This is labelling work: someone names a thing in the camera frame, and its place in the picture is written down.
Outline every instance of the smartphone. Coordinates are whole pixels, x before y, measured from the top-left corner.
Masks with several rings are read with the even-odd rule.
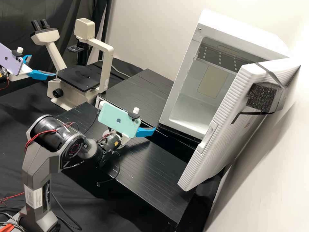
[[[16,57],[12,51],[0,43],[0,65],[17,76],[23,65],[23,58]]]
[[[126,134],[129,138],[134,138],[136,132],[141,125],[140,118],[134,119],[128,115],[128,112],[108,103],[107,101],[100,102],[102,105],[101,112],[98,116],[98,121],[102,124]]]

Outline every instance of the white knob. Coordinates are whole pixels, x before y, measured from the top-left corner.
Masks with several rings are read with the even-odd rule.
[[[18,48],[17,48],[17,52],[20,53],[20,54],[22,54],[22,53],[23,53],[23,48],[22,48],[22,47],[18,47]]]
[[[133,109],[133,113],[138,114],[138,112],[139,112],[139,108],[134,107],[134,109]]]

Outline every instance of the red wire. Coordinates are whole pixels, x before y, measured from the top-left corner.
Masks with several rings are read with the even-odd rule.
[[[69,127],[69,126],[71,126],[72,124],[77,124],[76,122],[67,122],[67,123],[65,123],[64,125],[65,125],[65,127]]]
[[[33,142],[33,140],[35,140],[38,136],[40,136],[41,134],[45,134],[45,133],[49,133],[49,132],[57,132],[56,129],[53,129],[53,130],[46,130],[46,131],[43,131],[43,132],[40,132],[38,134],[36,134],[35,136],[33,136],[33,138],[29,139],[28,142],[26,143],[25,145],[25,153],[27,151],[27,148],[28,146]]]
[[[76,122],[67,122],[67,123],[64,124],[65,127],[69,127],[69,126],[71,126],[73,123],[76,123]],[[49,132],[57,132],[57,130],[56,130],[56,129],[53,129],[53,130],[46,130],[46,131],[43,131],[43,132],[40,132],[40,133],[36,134],[33,138],[29,139],[29,140],[27,141],[26,145],[25,145],[25,153],[26,153],[26,151],[27,151],[28,146],[29,146],[38,136],[40,136],[41,134],[49,133]]]
[[[6,81],[7,81],[6,86],[5,86],[4,88],[1,88],[0,90],[4,90],[4,89],[6,89],[7,87],[9,87],[9,84],[10,84],[9,78],[7,78]]]
[[[16,195],[13,195],[13,196],[9,196],[9,197],[2,198],[2,199],[0,199],[0,202],[3,203],[3,201],[6,201],[6,200],[11,199],[11,198],[14,198],[14,197],[18,197],[18,196],[20,196],[20,195],[23,195],[24,193],[25,193],[25,192],[21,192],[21,193],[18,193],[18,194],[16,194]]]

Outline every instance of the black backdrop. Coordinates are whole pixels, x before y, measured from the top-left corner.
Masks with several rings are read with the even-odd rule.
[[[23,47],[24,54],[32,54],[31,68],[55,72],[45,46],[35,45],[30,38],[31,21],[45,18],[51,27],[59,30],[56,46],[66,65],[71,66],[76,64],[77,54],[69,53],[66,47],[76,43],[73,35],[76,18],[92,19],[97,33],[105,6],[106,0],[0,0],[0,43],[11,50]],[[0,91],[0,96],[36,82],[30,78],[10,82],[7,89]]]

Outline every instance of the mint green iphone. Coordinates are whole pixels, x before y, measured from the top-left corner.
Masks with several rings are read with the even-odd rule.
[[[129,138],[134,138],[141,124],[141,120],[131,118],[128,113],[107,101],[101,101],[101,112],[98,116],[98,121],[102,124],[126,134]]]

